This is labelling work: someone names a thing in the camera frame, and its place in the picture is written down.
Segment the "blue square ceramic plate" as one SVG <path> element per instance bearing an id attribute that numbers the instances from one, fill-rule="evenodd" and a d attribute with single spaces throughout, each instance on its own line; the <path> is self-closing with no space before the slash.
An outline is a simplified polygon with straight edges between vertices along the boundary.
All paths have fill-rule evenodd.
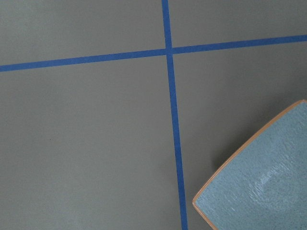
<path id="1" fill-rule="evenodd" d="M 193 206 L 214 230 L 307 227 L 307 103 L 286 108 L 204 184 Z"/>

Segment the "brown paper table cover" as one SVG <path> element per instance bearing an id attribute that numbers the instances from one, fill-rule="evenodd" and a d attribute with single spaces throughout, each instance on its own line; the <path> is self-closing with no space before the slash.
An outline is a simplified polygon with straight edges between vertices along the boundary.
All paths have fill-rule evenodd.
<path id="1" fill-rule="evenodd" d="M 306 97 L 304 0 L 3 0 L 0 227 L 207 230 L 195 194 Z"/>

